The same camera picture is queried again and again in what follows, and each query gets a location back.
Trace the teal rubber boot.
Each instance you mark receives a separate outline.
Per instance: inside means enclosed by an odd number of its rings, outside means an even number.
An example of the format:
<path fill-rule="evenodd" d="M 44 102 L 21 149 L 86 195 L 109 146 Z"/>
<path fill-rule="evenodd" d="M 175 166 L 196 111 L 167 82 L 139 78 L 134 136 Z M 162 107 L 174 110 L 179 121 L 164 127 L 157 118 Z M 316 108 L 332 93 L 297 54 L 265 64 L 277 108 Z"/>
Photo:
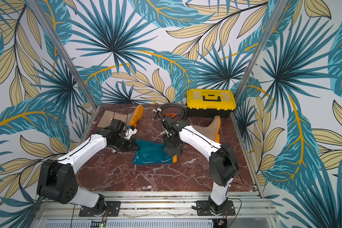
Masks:
<path fill-rule="evenodd" d="M 154 143 L 146 140 L 136 139 L 136 143 L 140 147 L 136 151 L 132 164 L 135 165 L 152 165 L 152 164 L 171 164 L 177 162 L 177 156 L 168 156 L 164 152 L 164 143 Z"/>

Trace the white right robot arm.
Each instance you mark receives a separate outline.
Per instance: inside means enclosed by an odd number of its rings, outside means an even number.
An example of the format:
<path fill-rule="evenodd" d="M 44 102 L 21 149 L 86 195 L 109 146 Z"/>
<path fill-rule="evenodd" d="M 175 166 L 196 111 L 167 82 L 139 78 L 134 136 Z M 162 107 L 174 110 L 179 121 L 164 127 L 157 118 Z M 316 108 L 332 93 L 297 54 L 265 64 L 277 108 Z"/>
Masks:
<path fill-rule="evenodd" d="M 238 162 L 233 148 L 229 144 L 219 143 L 221 119 L 215 116 L 208 126 L 187 124 L 166 116 L 161 121 L 166 130 L 163 136 L 164 152 L 174 157 L 182 154 L 181 144 L 186 143 L 196 149 L 209 162 L 210 175 L 213 180 L 210 204 L 215 208 L 227 201 L 229 187 L 238 172 Z"/>

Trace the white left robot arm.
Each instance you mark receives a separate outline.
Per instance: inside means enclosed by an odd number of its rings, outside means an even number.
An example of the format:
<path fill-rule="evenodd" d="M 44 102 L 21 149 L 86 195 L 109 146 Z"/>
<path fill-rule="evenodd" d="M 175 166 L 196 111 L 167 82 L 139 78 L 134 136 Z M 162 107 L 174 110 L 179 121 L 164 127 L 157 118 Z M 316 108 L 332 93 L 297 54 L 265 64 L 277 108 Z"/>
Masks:
<path fill-rule="evenodd" d="M 79 205 L 96 216 L 103 215 L 107 211 L 105 197 L 79 187 L 76 173 L 106 147 L 115 147 L 120 152 L 140 149 L 135 139 L 126 139 L 115 130 L 100 128 L 71 152 L 42 164 L 37 194 L 61 204 Z"/>

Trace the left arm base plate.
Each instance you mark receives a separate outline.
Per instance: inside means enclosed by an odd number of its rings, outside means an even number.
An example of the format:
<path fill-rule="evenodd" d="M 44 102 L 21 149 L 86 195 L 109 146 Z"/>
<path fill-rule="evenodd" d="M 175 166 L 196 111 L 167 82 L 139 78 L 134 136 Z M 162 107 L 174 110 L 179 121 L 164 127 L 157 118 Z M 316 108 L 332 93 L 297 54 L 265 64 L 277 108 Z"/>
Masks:
<path fill-rule="evenodd" d="M 82 206 L 79 217 L 117 217 L 120 206 L 120 201 L 102 201 L 93 208 Z"/>

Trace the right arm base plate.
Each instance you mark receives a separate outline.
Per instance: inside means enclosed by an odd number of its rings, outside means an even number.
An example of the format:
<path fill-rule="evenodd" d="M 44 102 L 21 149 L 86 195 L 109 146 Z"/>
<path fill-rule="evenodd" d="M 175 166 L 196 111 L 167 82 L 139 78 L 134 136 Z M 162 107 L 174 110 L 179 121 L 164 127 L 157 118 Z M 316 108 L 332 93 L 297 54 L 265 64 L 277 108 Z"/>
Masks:
<path fill-rule="evenodd" d="M 236 214 L 231 200 L 225 200 L 221 205 L 217 205 L 210 199 L 198 200 L 195 207 L 198 216 L 234 216 Z"/>

